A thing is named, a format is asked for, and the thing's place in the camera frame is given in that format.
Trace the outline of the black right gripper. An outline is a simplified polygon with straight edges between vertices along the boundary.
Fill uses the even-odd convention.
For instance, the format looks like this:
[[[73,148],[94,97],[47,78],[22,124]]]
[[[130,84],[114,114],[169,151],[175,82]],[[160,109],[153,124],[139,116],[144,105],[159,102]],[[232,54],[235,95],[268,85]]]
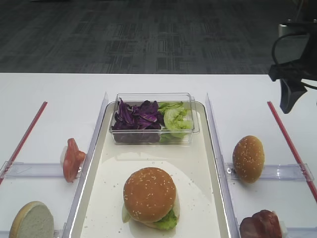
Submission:
[[[297,100],[307,92],[301,80],[317,80],[317,34],[316,32],[309,34],[309,39],[299,59],[279,63],[275,55],[275,48],[278,42],[286,37],[305,34],[305,32],[296,32],[280,36],[271,48],[274,64],[271,65],[268,75],[272,81],[280,79],[280,108],[284,114],[290,113]]]

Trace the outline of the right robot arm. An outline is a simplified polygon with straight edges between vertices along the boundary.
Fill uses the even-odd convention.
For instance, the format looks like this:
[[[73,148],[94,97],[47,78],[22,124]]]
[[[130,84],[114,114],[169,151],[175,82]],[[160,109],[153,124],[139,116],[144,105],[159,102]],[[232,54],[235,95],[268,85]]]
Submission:
[[[297,15],[302,14],[302,20],[288,20],[279,25],[279,38],[271,48],[274,64],[269,69],[269,77],[273,82],[279,80],[281,88],[280,108],[284,114],[293,109],[297,100],[307,92],[307,88],[316,86],[303,82],[303,79],[317,80],[317,2],[302,0],[298,6]],[[287,37],[308,36],[307,43],[299,59],[280,63],[275,50],[279,41]]]

